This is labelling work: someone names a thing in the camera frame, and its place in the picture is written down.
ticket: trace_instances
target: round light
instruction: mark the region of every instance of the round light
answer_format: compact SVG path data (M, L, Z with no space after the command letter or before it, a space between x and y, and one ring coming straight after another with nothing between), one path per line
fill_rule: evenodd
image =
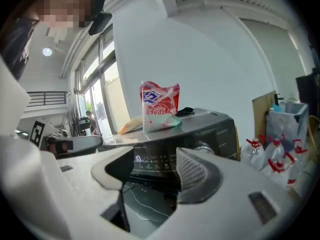
M52 55L52 50L49 47L46 47L42 50L42 53L44 56L51 56Z

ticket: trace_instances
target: black railing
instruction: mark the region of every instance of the black railing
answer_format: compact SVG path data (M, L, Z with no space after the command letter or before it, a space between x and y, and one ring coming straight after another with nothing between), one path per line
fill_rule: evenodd
M66 91L29 91L28 107L66 104Z

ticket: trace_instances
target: gray bin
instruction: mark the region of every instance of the gray bin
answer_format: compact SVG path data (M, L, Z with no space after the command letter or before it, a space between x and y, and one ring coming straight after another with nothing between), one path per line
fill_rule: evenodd
M294 148L293 140L301 139L305 144L308 130L308 105L305 103L285 102L284 111L270 111L266 116L266 144L270 143L270 137L279 138L285 152Z

